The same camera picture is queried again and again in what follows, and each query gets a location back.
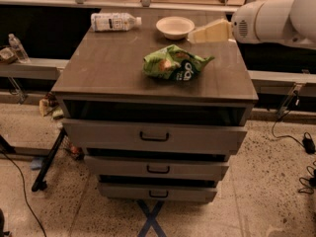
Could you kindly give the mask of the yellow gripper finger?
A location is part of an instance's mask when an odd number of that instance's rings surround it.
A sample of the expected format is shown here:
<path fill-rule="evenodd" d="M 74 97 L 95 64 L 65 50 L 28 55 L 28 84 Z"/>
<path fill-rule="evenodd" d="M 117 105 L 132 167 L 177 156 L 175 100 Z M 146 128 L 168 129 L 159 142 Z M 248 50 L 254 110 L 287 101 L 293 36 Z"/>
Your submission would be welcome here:
<path fill-rule="evenodd" d="M 188 34 L 190 43 L 206 43 L 227 41 L 232 36 L 231 24 L 224 19 L 218 19 L 196 28 Z"/>

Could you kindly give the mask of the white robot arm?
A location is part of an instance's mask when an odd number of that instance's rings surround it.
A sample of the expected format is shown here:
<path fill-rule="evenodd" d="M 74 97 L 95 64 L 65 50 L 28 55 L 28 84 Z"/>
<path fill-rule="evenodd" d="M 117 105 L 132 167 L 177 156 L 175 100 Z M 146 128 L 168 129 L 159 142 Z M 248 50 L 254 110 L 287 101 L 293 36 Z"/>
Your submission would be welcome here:
<path fill-rule="evenodd" d="M 225 41 L 279 43 L 316 48 L 316 0 L 254 1 L 240 7 L 231 22 L 219 19 L 188 34 L 190 43 Z"/>

